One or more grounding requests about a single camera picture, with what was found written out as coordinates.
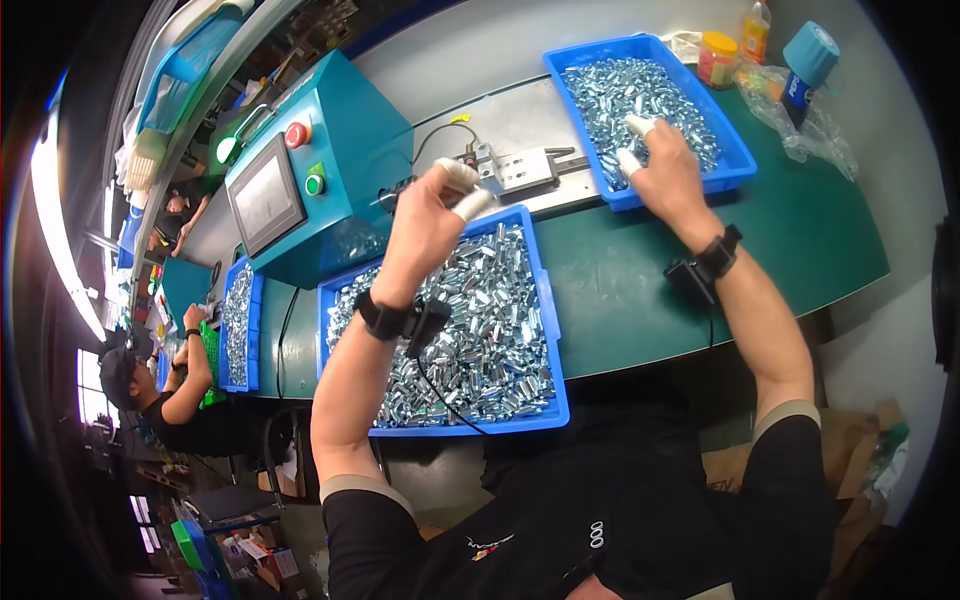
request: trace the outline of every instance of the shirt logo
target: shirt logo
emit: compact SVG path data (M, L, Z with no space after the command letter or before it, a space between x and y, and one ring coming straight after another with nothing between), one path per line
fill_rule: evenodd
M499 548L501 543L503 543L504 541L510 540L514 535L516 534L510 534L503 540L495 541L493 543L476 543L473 541L473 539L470 536L467 536L467 546L469 546L470 548L477 548L476 556L473 556L470 559L474 562L477 562L481 559L486 558L486 556L491 552L493 552L493 550L496 550L497 548Z

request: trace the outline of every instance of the man wearing cap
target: man wearing cap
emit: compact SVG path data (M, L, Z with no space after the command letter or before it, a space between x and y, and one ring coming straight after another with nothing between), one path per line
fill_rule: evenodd
M251 403L219 402L199 410L213 380L199 330L204 318L196 304L183 315L186 342L170 361L162 391L156 388L147 363L132 350L120 347L108 351L100 361L104 394L120 410L140 413L170 450L214 457L242 454L255 459L263 440L264 419L250 410ZM285 449L289 432L277 442Z
M172 214L157 220L147 239L147 250L152 251L158 245L164 248L173 246L170 255L179 255L190 231L200 221L223 182L223 176L204 175L171 184L167 211Z

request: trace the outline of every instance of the orange lid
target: orange lid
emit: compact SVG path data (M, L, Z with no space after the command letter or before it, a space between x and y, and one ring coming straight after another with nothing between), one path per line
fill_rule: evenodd
M704 45L716 54L736 56L736 42L732 37L724 36L720 32L704 32Z

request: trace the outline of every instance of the green tabletop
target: green tabletop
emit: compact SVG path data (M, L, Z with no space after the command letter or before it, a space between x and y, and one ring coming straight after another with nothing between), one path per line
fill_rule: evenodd
M708 197L724 223L774 280L800 316L840 300L890 272L873 216L836 167L796 162L735 89L712 92L754 155L757 174L733 193ZM646 209L605 205L534 225L550 275L563 338L565 377L642 365L706 348L707 314L663 278L686 250ZM276 396L276 341L293 288L268 280L260 338L260 394ZM714 343L730 339L714 314ZM283 344L282 392L312 397L316 383L316 292L300 292Z

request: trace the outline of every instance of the black cap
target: black cap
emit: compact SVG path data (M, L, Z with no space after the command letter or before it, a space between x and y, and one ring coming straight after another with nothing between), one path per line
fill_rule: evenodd
M100 383L104 395L113 406L122 411L136 410L136 401L130 395L136 355L126 348L114 348L100 359Z

